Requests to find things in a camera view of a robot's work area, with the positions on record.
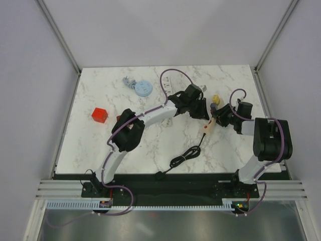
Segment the grey plug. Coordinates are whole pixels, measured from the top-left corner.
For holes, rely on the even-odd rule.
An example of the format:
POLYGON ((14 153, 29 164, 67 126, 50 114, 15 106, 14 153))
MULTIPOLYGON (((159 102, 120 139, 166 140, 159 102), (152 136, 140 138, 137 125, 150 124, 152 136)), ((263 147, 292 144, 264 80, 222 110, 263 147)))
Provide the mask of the grey plug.
POLYGON ((215 104, 215 103, 211 103, 210 104, 210 109, 211 109, 211 112, 216 112, 217 109, 218 109, 218 105, 215 104))

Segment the beige red power strip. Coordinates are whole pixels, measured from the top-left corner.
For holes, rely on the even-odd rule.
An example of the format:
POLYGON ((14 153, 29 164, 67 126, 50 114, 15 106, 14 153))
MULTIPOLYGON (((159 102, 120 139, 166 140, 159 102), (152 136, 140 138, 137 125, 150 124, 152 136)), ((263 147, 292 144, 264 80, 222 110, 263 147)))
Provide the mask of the beige red power strip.
POLYGON ((209 135, 211 133, 211 131, 216 123, 216 119, 213 117, 213 114, 215 112, 211 112, 211 109, 210 109, 210 113, 211 113, 210 121, 206 125, 204 125, 204 128, 203 128, 205 135, 209 135))

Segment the yellow plug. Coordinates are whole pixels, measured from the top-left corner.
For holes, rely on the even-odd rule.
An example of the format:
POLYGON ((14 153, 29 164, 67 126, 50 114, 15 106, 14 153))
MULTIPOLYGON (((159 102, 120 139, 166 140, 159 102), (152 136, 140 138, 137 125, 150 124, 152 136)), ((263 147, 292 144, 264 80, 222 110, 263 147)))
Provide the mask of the yellow plug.
POLYGON ((219 95, 217 95, 217 94, 213 95, 213 97, 212 97, 212 103, 214 103, 214 104, 216 104, 216 105, 219 105, 220 102, 221 102, 221 99, 220 99, 219 95))

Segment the white power strip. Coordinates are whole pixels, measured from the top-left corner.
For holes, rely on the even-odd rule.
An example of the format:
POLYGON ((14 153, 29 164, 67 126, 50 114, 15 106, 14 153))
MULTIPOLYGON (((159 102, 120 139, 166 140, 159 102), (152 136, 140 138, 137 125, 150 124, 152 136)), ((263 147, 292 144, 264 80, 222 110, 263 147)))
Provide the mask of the white power strip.
POLYGON ((173 94, 172 84, 169 76, 162 77, 162 87, 165 90, 167 96, 173 94))

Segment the black plug with cable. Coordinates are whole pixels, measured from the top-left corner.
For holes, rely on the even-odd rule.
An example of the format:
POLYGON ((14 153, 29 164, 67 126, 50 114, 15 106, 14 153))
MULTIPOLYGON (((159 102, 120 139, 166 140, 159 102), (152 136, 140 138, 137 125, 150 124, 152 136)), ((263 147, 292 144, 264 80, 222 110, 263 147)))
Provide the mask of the black plug with cable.
POLYGON ((166 171, 158 171, 155 174, 156 180, 162 180, 165 177, 165 175, 169 171, 171 171, 172 169, 178 167, 180 164, 182 164, 183 162, 185 162, 187 160, 194 159, 194 158, 198 157, 200 155, 200 153, 201 153, 201 144, 202 144, 205 136, 206 136, 206 134, 203 133, 202 138, 201 138, 201 140, 200 140, 198 145, 195 145, 195 146, 192 146, 192 147, 188 148, 183 154, 173 158, 170 161, 170 167, 169 167, 168 170, 166 170, 166 171))

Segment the red socket cube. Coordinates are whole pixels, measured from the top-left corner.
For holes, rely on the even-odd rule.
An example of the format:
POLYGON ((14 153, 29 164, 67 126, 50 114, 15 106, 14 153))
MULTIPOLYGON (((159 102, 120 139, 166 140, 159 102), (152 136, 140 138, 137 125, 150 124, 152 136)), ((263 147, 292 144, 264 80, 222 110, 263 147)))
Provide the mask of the red socket cube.
POLYGON ((96 107, 91 116, 94 121, 103 124, 108 118, 108 112, 103 108, 96 107))

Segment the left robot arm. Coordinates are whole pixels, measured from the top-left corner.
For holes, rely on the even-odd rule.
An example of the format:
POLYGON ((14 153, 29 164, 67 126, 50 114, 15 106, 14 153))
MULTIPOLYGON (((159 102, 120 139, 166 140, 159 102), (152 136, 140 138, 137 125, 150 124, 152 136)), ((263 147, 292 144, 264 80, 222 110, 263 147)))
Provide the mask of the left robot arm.
POLYGON ((106 197, 109 194, 109 183, 113 180, 118 166, 126 154, 139 145, 146 128, 185 113, 194 119, 210 119, 204 93, 195 84, 190 84, 184 91, 166 96, 163 104, 140 114, 129 108, 125 109, 107 140, 110 151, 96 171, 98 181, 93 185, 93 192, 98 197, 106 197))

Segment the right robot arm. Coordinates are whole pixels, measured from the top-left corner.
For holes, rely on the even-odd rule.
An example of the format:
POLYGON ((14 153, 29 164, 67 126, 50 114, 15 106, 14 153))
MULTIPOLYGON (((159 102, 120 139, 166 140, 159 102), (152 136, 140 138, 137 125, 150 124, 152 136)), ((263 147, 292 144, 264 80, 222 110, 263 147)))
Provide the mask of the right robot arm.
POLYGON ((219 108, 211 104, 211 115, 218 125, 232 125, 237 134, 253 137, 253 155, 234 173, 229 186, 230 193, 237 198, 247 193, 247 185, 257 184, 267 169, 288 160, 293 153, 288 121, 260 117, 253 119, 252 108, 251 103, 244 101, 239 101, 237 107, 226 104, 219 108))

